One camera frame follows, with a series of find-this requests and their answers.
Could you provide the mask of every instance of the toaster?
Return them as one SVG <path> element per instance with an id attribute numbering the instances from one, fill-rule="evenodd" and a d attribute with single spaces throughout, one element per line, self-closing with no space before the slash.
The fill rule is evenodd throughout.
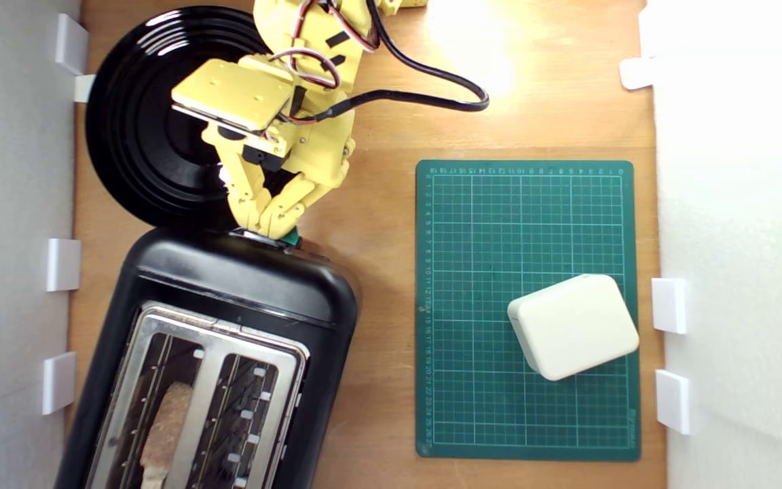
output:
<path id="1" fill-rule="evenodd" d="M 310 486 L 358 296 L 285 242 L 148 232 L 122 264 L 56 489 Z"/>

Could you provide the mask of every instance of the red and white wire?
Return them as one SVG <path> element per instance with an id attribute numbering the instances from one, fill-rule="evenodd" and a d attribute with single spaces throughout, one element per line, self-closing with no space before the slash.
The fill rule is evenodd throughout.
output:
<path id="1" fill-rule="evenodd" d="M 316 75 L 298 71 L 298 68 L 295 67 L 293 58 L 293 56 L 297 54 L 316 59 L 321 65 L 328 69 L 333 79 L 317 77 Z M 339 84 L 341 83 L 341 78 L 339 78 L 339 71 L 336 68 L 336 65 L 334 65 L 334 62 L 328 59 L 328 56 L 325 56 L 322 53 L 317 52 L 317 50 L 310 48 L 288 48 L 287 50 L 282 50 L 281 52 L 270 56 L 270 60 L 273 61 L 274 59 L 283 58 L 283 56 L 288 56 L 288 62 L 286 64 L 295 75 L 298 75 L 298 77 L 301 77 L 304 80 L 314 84 L 320 84 L 320 86 L 325 88 L 335 89 L 339 87 Z"/>
<path id="2" fill-rule="evenodd" d="M 339 22 L 339 27 L 341 27 L 342 30 L 346 32 L 348 37 L 359 44 L 361 49 L 365 50 L 366 52 L 375 52 L 377 49 L 379 49 L 379 40 L 376 39 L 375 41 L 369 41 L 361 36 L 360 32 L 356 31 L 356 29 L 352 27 L 348 20 L 346 20 L 346 18 L 344 18 L 344 16 L 339 13 L 339 10 L 334 4 L 328 4 L 328 12 L 330 12 L 332 17 Z"/>

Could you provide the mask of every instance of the cutting mat grid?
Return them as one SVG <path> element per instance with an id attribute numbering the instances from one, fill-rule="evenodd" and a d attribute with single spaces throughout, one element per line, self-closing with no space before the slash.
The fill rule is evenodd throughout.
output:
<path id="1" fill-rule="evenodd" d="M 581 273 L 613 276 L 634 304 L 628 165 L 420 167 L 422 454 L 637 458 L 637 355 L 550 382 L 506 315 L 516 297 Z"/>

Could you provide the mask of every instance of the yellow robotic arm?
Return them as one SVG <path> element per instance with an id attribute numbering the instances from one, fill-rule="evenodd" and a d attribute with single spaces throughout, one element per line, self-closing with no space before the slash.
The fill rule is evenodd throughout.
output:
<path id="1" fill-rule="evenodd" d="M 217 149 L 220 178 L 239 226 L 282 238 L 310 205 L 342 184 L 354 152 L 351 108 L 360 103 L 379 98 L 425 103 L 417 98 L 425 97 L 435 102 L 431 105 L 458 103 L 462 107 L 450 108 L 465 111 L 487 107 L 487 94 L 462 78 L 481 91 L 471 88 L 481 96 L 478 105 L 390 90 L 362 94 L 357 102 L 348 98 L 363 53 L 377 49 L 383 34 L 391 43 L 379 13 L 424 4 L 256 0 L 255 24 L 273 54 L 238 62 L 211 59 L 174 87 L 174 108 L 208 123 L 202 139 Z M 419 71 L 437 71 L 409 61 Z M 291 180 L 273 196 L 265 188 L 266 171 L 283 171 Z"/>

